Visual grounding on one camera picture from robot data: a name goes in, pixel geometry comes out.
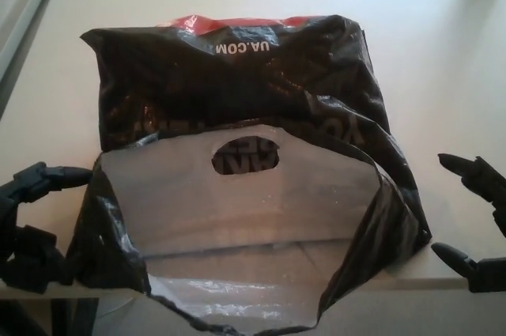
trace white table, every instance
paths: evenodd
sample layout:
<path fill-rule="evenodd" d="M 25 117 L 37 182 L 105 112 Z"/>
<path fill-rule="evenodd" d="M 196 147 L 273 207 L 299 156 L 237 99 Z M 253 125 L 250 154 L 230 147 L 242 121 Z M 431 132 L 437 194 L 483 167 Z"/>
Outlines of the white table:
<path fill-rule="evenodd" d="M 418 182 L 434 240 L 475 259 L 504 255 L 490 205 L 437 154 L 483 156 L 506 173 L 506 0 L 51 0 L 0 121 L 0 181 L 38 160 L 91 167 L 99 148 L 95 27 L 150 26 L 197 13 L 272 17 L 338 13 L 365 29 L 393 135 Z M 19 222 L 54 232 L 65 251 L 84 188 L 21 207 Z M 370 281 L 372 289 L 454 289 L 466 282 L 429 248 Z M 123 295 L 51 285 L 44 298 Z M 34 297 L 0 286 L 0 298 Z"/>

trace plastic bag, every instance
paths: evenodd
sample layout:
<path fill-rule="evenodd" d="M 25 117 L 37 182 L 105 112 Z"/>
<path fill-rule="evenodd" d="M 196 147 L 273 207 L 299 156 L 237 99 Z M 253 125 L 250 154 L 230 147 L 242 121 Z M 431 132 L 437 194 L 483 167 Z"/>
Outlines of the plastic bag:
<path fill-rule="evenodd" d="M 85 285 L 279 334 L 428 243 L 357 23 L 191 16 L 83 39 L 106 152 L 68 253 Z"/>

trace table surface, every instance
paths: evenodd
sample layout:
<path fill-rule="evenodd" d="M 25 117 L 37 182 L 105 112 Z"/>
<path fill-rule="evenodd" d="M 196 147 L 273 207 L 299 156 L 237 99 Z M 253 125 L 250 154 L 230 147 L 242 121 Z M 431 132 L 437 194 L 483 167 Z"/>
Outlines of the table surface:
<path fill-rule="evenodd" d="M 473 258 L 506 244 L 492 207 L 439 166 L 438 153 L 483 156 L 506 173 L 506 0 L 50 0 L 0 121 L 0 181 L 39 160 L 91 167 L 100 151 L 91 28 L 151 26 L 188 14 L 283 18 L 337 13 L 366 31 L 393 135 L 418 182 L 434 240 Z M 54 232 L 66 250 L 84 188 L 20 208 L 19 222 Z M 466 282 L 429 248 L 365 288 L 446 289 Z M 131 295 L 51 285 L 49 296 Z M 0 298 L 29 293 L 0 286 Z"/>

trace red stripe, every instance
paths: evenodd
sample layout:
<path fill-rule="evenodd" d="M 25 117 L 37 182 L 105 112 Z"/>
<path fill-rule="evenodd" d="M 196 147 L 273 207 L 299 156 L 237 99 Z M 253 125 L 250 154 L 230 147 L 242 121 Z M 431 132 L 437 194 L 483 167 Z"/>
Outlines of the red stripe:
<path fill-rule="evenodd" d="M 213 30 L 224 28 L 225 26 L 260 26 L 260 25 L 284 25 L 284 26 L 299 26 L 305 23 L 308 19 L 314 16 L 307 17 L 290 17 L 284 20 L 268 20 L 262 18 L 229 18 L 225 20 L 213 20 L 208 17 L 191 15 L 181 17 L 173 21 L 169 21 L 158 26 L 172 26 L 181 28 L 187 32 L 194 33 L 199 36 L 212 32 Z"/>

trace black plastic bag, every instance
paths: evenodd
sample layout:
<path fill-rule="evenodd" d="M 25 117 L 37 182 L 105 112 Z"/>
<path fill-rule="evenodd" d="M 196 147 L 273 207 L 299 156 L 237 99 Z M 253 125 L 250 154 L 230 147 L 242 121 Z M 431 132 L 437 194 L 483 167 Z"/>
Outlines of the black plastic bag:
<path fill-rule="evenodd" d="M 314 326 L 337 299 L 428 243 L 357 23 L 190 16 L 83 39 L 99 64 L 108 152 L 96 162 L 68 253 L 83 284 L 145 293 L 199 330 L 289 333 Z M 343 215 L 364 198 L 362 212 Z M 210 220 L 192 212 L 200 207 L 215 211 Z M 241 210 L 248 217 L 238 223 Z M 180 235 L 185 229 L 193 233 Z M 330 261 L 342 238 L 350 239 L 345 253 Z M 294 305 L 322 281 L 317 301 L 308 300 L 315 308 Z M 247 296 L 256 299 L 229 302 Z M 314 319 L 305 317 L 311 310 Z M 248 317 L 266 321 L 244 329 L 235 320 Z"/>

